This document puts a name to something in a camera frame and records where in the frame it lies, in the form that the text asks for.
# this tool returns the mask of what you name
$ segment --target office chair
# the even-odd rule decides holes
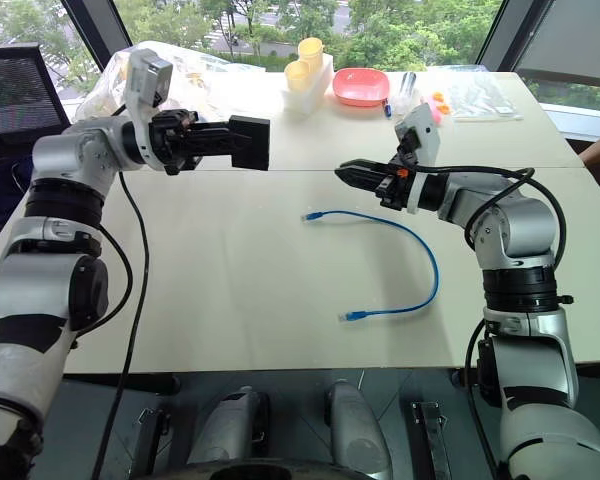
[[[0,231],[29,186],[33,145],[70,125],[39,45],[0,46]]]

